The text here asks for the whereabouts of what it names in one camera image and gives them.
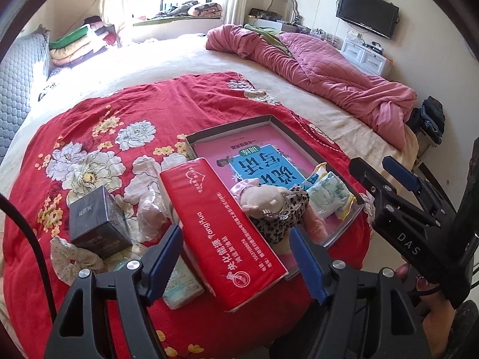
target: red tissue package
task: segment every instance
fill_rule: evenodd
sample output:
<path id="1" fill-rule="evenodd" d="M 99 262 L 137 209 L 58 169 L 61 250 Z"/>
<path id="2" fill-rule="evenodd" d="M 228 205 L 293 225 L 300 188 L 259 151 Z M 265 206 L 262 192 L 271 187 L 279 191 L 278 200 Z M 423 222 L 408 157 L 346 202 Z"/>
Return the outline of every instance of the red tissue package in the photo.
<path id="1" fill-rule="evenodd" d="M 204 158 L 165 170 L 160 180 L 187 254 L 224 310 L 237 310 L 287 274 Z"/>

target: green label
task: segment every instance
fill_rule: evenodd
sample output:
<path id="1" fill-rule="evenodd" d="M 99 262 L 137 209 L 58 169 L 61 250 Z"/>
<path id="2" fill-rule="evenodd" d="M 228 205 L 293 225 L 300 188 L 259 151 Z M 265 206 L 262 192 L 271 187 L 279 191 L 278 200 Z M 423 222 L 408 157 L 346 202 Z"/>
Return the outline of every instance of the green label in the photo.
<path id="1" fill-rule="evenodd" d="M 261 151 L 260 146 L 251 146 L 251 147 L 246 147 L 246 148 L 240 150 L 239 154 L 241 156 L 248 156 L 248 155 L 251 155 L 253 153 L 258 153 L 259 151 Z"/>

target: flat screen tv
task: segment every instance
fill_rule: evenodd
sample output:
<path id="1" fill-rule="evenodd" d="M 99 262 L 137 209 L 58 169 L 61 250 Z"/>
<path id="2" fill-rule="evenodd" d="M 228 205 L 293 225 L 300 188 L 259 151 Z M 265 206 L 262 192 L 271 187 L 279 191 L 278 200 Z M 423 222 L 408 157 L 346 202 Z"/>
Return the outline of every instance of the flat screen tv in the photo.
<path id="1" fill-rule="evenodd" d="M 391 39 L 398 22 L 399 8 L 384 0 L 339 0 L 336 16 Z"/>

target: drawer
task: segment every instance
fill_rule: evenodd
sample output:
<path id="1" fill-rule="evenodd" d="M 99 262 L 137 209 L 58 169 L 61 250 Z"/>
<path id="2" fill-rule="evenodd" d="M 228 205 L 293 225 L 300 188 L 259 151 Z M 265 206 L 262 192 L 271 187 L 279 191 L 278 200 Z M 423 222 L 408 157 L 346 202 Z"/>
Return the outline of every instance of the drawer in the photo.
<path id="1" fill-rule="evenodd" d="M 341 50 L 341 54 L 343 54 L 351 62 L 356 63 L 361 62 L 364 52 L 365 51 L 362 47 L 350 42 L 345 42 L 344 47 Z"/>
<path id="2" fill-rule="evenodd" d="M 380 56 L 365 51 L 360 65 L 378 75 L 382 75 L 386 61 Z"/>

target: screw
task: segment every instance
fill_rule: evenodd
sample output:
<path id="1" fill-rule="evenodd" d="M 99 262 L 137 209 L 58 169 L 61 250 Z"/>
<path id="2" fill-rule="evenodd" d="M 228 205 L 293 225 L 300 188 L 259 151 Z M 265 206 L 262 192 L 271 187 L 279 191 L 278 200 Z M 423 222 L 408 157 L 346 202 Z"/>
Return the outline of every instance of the screw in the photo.
<path id="1" fill-rule="evenodd" d="M 126 264 L 126 268 L 128 270 L 136 270 L 138 267 L 140 267 L 140 262 L 138 262 L 137 260 L 130 260 L 127 264 Z"/>
<path id="2" fill-rule="evenodd" d="M 90 275 L 90 270 L 87 269 L 87 268 L 84 268 L 83 270 L 80 270 L 80 272 L 78 273 L 78 276 L 80 278 L 87 278 L 88 275 Z"/>
<path id="3" fill-rule="evenodd" d="M 344 263 L 342 260 L 334 260 L 332 266 L 337 270 L 342 270 L 346 267 L 346 263 Z"/>
<path id="4" fill-rule="evenodd" d="M 390 269 L 389 267 L 385 267 L 385 268 L 383 268 L 383 275 L 386 278 L 392 278 L 392 277 L 394 277 L 394 271 L 392 269 Z"/>

